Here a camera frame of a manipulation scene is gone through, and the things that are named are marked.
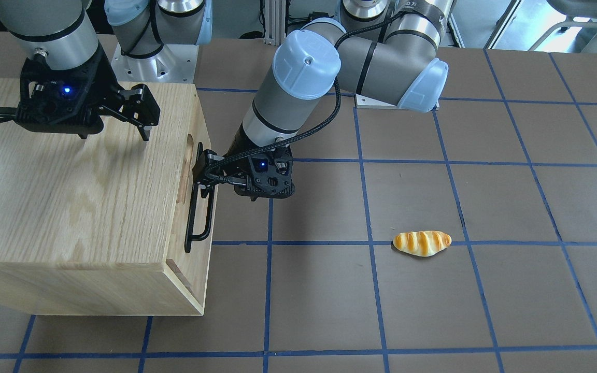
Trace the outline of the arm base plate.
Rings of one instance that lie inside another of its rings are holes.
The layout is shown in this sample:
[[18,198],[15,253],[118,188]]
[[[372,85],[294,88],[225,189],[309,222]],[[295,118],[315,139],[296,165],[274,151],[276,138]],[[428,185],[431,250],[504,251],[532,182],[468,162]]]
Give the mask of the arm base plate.
[[371,97],[367,97],[365,95],[356,94],[356,107],[362,109],[405,109],[415,112],[428,112],[428,111],[438,111],[440,109],[440,104],[438,101],[434,102],[434,106],[430,109],[427,108],[429,102],[427,104],[422,103],[421,100],[418,102],[413,102],[410,98],[408,99],[400,99],[398,105],[392,105],[386,102],[382,102],[381,100],[373,99]]
[[197,45],[164,45],[163,50],[146,59],[121,55],[120,45],[111,60],[111,66],[120,82],[193,83]]

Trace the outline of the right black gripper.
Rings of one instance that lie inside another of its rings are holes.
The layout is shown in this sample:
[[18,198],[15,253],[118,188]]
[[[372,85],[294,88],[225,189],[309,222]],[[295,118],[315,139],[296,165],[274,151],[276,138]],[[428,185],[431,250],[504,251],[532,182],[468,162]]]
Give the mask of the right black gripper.
[[142,140],[149,141],[161,109],[144,83],[121,87],[105,54],[69,70],[52,70],[40,54],[24,61],[16,124],[31,132],[85,139],[104,129],[101,115],[134,125]]

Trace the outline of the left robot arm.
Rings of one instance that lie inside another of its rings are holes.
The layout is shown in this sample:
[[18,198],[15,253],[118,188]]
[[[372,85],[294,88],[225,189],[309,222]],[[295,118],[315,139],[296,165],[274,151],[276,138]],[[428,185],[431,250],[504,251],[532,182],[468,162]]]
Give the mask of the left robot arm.
[[289,33],[252,100],[229,151],[204,150],[194,192],[234,185],[251,200],[294,193],[289,144],[337,115],[341,91],[417,112],[431,111],[449,67],[437,56],[453,1],[341,1],[332,19]]

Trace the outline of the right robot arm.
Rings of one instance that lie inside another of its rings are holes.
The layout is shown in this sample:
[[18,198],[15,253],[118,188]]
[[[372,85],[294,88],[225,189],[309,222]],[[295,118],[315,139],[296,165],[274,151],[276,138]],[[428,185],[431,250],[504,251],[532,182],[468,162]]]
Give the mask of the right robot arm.
[[104,129],[102,116],[110,116],[130,123],[148,141],[161,109],[147,82],[165,82],[176,74],[168,45],[211,41],[212,9],[211,1],[104,2],[126,70],[137,80],[126,89],[83,2],[0,1],[0,21],[26,52],[20,101],[14,108],[0,107],[0,123],[86,139]]

